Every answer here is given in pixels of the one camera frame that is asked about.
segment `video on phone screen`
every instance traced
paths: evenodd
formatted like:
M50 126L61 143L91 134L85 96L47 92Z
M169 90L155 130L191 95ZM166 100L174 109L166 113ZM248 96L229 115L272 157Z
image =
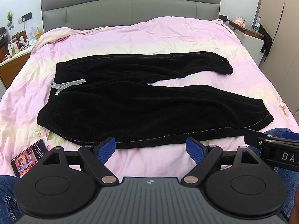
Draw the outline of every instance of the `video on phone screen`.
M46 152L43 150L42 145L39 145L39 143L37 142L31 147L27 148L20 155L15 157L13 160L16 164L19 175L22 176L23 174L28 172L29 169L31 169L45 154Z

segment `white lamp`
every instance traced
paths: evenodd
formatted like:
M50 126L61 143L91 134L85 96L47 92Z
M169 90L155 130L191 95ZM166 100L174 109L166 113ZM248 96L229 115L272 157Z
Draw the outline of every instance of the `white lamp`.
M32 32L34 32L34 28L33 26L29 27L28 29L26 29L26 34L30 35L30 39L33 39L33 35Z

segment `wall-mounted plant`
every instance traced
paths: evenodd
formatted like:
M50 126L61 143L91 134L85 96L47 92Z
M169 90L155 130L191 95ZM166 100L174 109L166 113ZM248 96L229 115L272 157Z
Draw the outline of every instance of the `wall-mounted plant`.
M13 24L13 13L11 11L8 11L7 13L7 20L8 20L8 23L7 23L7 27L9 29L12 29L15 25Z

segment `blue jeans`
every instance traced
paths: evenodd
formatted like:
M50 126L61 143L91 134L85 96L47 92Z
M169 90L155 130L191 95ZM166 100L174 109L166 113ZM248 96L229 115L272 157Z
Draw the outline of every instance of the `blue jeans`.
M285 131L290 132L290 130L286 128L276 128L267 131L267 133L282 137ZM260 155L259 149L254 147L249 148L258 156ZM289 217L291 209L294 206L295 191L299 184L299 173L279 167L273 167L273 170L283 179L288 188L288 195L282 206L282 210ZM13 187L18 179L19 178L12 176L0 176L0 224L11 224L21 216L13 195Z
M289 131L291 132L291 130L287 129L287 128L276 128L276 129L272 129L267 131L267 134L273 135L273 136L277 136L282 138L282 134L285 131ZM254 147L249 146L249 148L258 156L260 156L260 150ZM294 196L295 196L295 192L297 189L297 186L299 184L299 173L298 172L294 172L291 170L286 170L280 167L272 167L272 169L274 170L274 172L277 173L277 175L284 181L284 183L287 186L288 189L288 195L286 197L286 200L282 206L282 210L283 212L290 217L290 213L291 213L291 209L294 206Z
M13 176L0 176L0 224L13 223L21 216L13 195L13 187L18 180Z

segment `gray leather headboard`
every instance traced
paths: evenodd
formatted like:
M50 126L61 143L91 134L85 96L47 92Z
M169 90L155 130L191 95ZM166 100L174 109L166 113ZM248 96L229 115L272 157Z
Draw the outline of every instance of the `gray leather headboard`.
M44 32L132 25L163 16L214 20L220 0L41 0Z

